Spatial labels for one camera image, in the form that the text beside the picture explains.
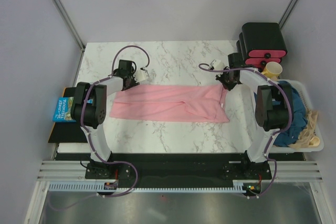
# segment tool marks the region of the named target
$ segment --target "beige cloth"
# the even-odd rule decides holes
[[[318,112],[316,110],[307,110],[306,118],[308,120],[307,126],[301,131],[299,135],[299,139],[294,143],[290,144],[289,147],[293,149],[299,148],[307,148],[309,146],[309,142],[316,137],[314,134],[315,126],[317,122]]]

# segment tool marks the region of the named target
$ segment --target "gray wall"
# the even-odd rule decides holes
[[[290,0],[62,0],[84,42],[237,39],[278,22]]]
[[[320,111],[324,150],[318,161],[329,197],[336,208],[336,0],[300,0],[283,29],[288,47],[286,78],[304,83]]]
[[[0,218],[23,223],[79,48],[51,0],[0,0]]]

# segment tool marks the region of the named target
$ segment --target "yellow cup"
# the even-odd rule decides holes
[[[264,68],[264,71],[262,72],[262,74],[268,78],[279,77],[281,73],[282,73],[282,66],[274,61],[267,63]]]

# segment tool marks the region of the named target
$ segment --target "pink cloth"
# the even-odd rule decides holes
[[[227,123],[221,104],[227,91],[214,86],[139,85],[118,92],[112,118],[160,122]]]

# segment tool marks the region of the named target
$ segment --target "white marble table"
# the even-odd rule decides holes
[[[111,72],[114,55],[126,45],[138,45],[151,57],[147,83],[205,86],[217,84],[215,74],[201,71],[198,64],[221,59],[236,51],[233,41],[154,41],[88,43],[77,82],[93,82]],[[138,67],[146,64],[144,53],[128,48],[119,59]],[[114,95],[108,98],[110,111]],[[173,123],[110,118],[104,122],[109,147],[115,153],[236,153],[250,146],[255,127],[250,90],[239,85],[226,96],[229,123]],[[88,144],[62,143],[59,153],[89,153]]]

